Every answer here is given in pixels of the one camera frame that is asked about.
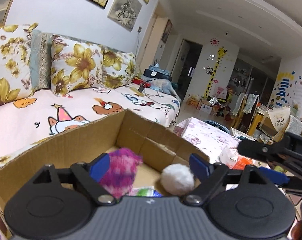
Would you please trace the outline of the magenta purple furry toy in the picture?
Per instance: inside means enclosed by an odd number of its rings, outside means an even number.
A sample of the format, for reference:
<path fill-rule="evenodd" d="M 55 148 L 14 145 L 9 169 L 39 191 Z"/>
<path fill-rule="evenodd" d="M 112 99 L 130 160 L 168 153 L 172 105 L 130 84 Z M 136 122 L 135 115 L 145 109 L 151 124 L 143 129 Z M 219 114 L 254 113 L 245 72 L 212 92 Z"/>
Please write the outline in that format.
<path fill-rule="evenodd" d="M 137 168 L 143 163 L 142 157 L 128 148 L 120 148 L 108 153 L 110 166 L 98 182 L 112 196 L 119 199 L 130 193 L 137 174 Z"/>

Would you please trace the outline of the white fluffy ball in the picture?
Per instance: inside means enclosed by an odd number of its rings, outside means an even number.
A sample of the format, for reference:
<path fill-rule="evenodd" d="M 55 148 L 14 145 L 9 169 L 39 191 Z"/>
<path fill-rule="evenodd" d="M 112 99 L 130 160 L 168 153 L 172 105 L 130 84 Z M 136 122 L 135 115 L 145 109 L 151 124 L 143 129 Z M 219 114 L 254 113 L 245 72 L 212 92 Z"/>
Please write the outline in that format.
<path fill-rule="evenodd" d="M 188 166 L 172 164 L 163 169 L 160 183 L 166 192 L 175 196 L 184 196 L 195 188 L 194 175 Z"/>

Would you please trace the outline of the green white sponge cloth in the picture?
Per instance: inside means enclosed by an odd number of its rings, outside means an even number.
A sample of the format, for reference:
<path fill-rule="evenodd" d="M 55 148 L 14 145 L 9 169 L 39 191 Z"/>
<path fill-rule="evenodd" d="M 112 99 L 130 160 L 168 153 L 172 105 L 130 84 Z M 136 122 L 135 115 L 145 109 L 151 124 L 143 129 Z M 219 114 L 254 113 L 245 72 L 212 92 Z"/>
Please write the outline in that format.
<path fill-rule="evenodd" d="M 133 188 L 129 195 L 135 197 L 162 197 L 162 194 L 156 191 L 153 186 Z"/>

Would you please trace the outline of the orange white tissue pack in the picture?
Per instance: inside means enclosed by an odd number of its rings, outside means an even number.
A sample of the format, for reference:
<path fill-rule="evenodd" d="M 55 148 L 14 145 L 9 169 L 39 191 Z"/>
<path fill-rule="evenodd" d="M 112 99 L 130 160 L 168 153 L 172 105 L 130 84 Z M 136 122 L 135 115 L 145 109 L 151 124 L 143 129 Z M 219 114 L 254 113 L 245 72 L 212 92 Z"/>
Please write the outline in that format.
<path fill-rule="evenodd" d="M 219 160 L 235 170 L 243 170 L 246 165 L 253 165 L 252 159 L 240 155 L 236 147 L 226 146 L 219 155 Z"/>

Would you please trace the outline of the cardboard box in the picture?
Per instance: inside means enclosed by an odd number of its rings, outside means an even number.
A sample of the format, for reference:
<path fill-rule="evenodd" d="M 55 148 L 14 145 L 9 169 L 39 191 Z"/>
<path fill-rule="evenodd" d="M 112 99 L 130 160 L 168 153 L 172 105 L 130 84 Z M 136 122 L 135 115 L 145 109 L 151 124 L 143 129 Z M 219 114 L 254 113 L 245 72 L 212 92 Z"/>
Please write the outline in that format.
<path fill-rule="evenodd" d="M 135 186 L 157 185 L 171 164 L 199 150 L 131 111 L 63 132 L 0 168 L 0 227 L 12 239 L 209 239 L 203 209 L 178 197 L 115 198 L 89 174 L 103 153 L 142 157 Z"/>

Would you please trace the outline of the floral cartoon sofa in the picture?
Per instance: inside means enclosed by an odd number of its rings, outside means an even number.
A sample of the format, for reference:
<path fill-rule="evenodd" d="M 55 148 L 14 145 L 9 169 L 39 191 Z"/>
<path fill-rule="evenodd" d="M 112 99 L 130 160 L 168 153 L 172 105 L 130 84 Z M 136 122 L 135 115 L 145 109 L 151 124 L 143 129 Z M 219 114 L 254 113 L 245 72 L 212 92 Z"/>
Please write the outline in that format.
<path fill-rule="evenodd" d="M 129 109 L 162 126 L 181 101 L 167 80 L 141 79 L 133 53 L 37 24 L 0 27 L 0 168 L 51 136 Z"/>

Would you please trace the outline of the red box on sofa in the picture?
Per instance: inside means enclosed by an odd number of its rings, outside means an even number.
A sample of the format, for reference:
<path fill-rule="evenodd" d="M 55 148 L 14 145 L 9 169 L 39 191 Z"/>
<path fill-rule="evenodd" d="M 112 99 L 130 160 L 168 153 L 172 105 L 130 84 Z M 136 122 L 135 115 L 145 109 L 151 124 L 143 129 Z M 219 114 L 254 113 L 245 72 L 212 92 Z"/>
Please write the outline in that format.
<path fill-rule="evenodd" d="M 132 83 L 134 83 L 136 85 L 139 85 L 139 86 L 142 86 L 144 88 L 150 88 L 151 87 L 150 83 L 148 83 L 148 82 L 146 82 L 143 79 L 140 79 L 138 77 L 133 78 Z"/>

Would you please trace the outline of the yellow floral cushion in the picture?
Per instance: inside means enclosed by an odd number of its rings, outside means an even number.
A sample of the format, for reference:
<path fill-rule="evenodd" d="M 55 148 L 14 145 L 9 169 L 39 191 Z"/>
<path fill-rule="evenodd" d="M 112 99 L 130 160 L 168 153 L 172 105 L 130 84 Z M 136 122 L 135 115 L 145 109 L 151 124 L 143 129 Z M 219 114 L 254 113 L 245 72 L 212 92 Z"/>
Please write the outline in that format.
<path fill-rule="evenodd" d="M 32 31 L 37 26 L 0 27 L 0 106 L 33 94 L 30 55 Z"/>
<path fill-rule="evenodd" d="M 50 88 L 57 96 L 102 84 L 103 48 L 99 44 L 52 35 Z"/>
<path fill-rule="evenodd" d="M 103 53 L 103 85 L 116 89 L 128 85 L 136 76 L 136 60 L 133 53 L 105 50 Z"/>

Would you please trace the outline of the unframed soldier sketch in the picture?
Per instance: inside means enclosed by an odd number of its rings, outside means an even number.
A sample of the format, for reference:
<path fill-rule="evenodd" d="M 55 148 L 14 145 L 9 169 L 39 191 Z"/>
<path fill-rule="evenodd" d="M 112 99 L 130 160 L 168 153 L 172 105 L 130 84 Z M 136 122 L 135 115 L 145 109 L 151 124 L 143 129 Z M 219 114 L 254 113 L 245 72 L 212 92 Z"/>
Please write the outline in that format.
<path fill-rule="evenodd" d="M 141 8 L 139 0 L 114 0 L 108 18 L 131 32 Z"/>

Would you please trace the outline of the giraffe height wall sticker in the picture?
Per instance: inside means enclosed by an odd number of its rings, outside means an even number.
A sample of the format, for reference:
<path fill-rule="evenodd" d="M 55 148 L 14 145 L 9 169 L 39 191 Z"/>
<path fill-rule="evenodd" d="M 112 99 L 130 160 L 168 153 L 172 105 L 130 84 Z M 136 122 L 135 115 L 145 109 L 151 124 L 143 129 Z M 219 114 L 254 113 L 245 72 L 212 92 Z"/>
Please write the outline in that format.
<path fill-rule="evenodd" d="M 213 84 L 213 80 L 216 77 L 218 68 L 220 66 L 221 60 L 224 58 L 224 56 L 227 54 L 228 50 L 224 48 L 224 46 L 219 47 L 217 52 L 209 57 L 210 60 L 214 62 L 214 65 L 212 67 L 208 67 L 206 69 L 206 73 L 210 76 L 208 80 L 208 84 L 206 86 L 205 92 L 204 92 L 204 98 L 208 98 L 210 89 Z"/>

